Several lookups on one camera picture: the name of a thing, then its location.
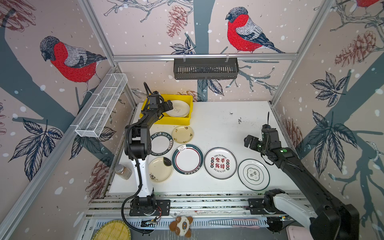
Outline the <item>cream bear plate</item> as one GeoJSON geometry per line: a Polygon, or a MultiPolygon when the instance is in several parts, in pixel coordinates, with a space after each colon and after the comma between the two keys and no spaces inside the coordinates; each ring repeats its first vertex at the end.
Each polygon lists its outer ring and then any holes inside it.
{"type": "Polygon", "coordinates": [[[173,109],[166,112],[166,114],[170,117],[174,118],[183,118],[186,117],[190,113],[190,106],[180,100],[172,100],[173,109]]]}

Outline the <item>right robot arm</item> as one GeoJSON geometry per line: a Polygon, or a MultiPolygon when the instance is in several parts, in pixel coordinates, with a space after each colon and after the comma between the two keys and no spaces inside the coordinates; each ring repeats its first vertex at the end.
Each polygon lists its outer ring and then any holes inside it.
{"type": "Polygon", "coordinates": [[[309,201],[311,208],[292,199],[280,189],[265,192],[257,211],[268,214],[283,212],[307,228],[314,240],[357,240],[359,212],[351,204],[345,205],[326,190],[304,167],[297,154],[283,148],[278,131],[270,125],[262,126],[262,139],[248,135],[244,146],[266,156],[296,184],[309,201]]]}

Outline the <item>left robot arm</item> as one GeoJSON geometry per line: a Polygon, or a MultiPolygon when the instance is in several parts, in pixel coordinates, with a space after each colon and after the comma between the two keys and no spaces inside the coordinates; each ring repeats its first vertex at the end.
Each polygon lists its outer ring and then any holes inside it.
{"type": "Polygon", "coordinates": [[[125,155],[134,162],[138,190],[129,199],[134,208],[154,211],[156,197],[154,188],[149,184],[149,170],[146,157],[152,150],[150,129],[154,123],[164,117],[164,113],[173,109],[171,101],[165,101],[159,92],[149,93],[142,110],[142,117],[134,124],[125,127],[125,155]]]}

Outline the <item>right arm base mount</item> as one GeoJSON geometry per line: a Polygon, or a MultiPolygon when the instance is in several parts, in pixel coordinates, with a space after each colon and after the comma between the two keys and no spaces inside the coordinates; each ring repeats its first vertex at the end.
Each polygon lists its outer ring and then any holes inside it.
{"type": "Polygon", "coordinates": [[[283,214],[274,204],[274,197],[278,194],[285,194],[281,189],[273,189],[266,191],[263,198],[248,199],[249,210],[251,215],[275,215],[283,214]]]}

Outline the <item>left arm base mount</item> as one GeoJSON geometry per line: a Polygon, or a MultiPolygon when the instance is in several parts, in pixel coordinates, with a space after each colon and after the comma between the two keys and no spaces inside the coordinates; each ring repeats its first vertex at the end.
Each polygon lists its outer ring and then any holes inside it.
{"type": "Polygon", "coordinates": [[[130,217],[168,216],[170,214],[170,200],[156,200],[155,195],[135,197],[130,204],[130,217]]]}

